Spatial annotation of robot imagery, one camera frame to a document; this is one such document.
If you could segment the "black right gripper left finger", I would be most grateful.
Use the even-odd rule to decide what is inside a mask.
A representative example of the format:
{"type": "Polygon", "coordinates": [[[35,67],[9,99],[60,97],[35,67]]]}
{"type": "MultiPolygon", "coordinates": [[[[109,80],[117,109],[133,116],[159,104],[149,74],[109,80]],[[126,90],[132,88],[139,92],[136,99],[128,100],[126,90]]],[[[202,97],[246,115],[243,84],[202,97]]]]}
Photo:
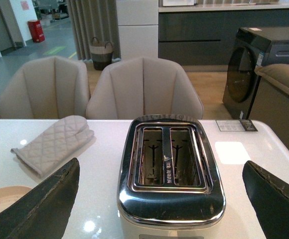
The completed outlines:
{"type": "Polygon", "coordinates": [[[80,164],[72,158],[0,213],[0,239],[60,239],[79,186],[80,164]]]}

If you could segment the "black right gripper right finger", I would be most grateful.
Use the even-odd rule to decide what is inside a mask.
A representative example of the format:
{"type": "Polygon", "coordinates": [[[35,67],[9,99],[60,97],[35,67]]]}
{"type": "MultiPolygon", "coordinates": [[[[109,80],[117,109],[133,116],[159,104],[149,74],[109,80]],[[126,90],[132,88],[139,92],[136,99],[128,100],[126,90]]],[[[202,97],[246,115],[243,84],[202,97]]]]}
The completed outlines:
{"type": "Polygon", "coordinates": [[[266,238],[289,239],[289,184],[250,160],[242,178],[266,238]]]}

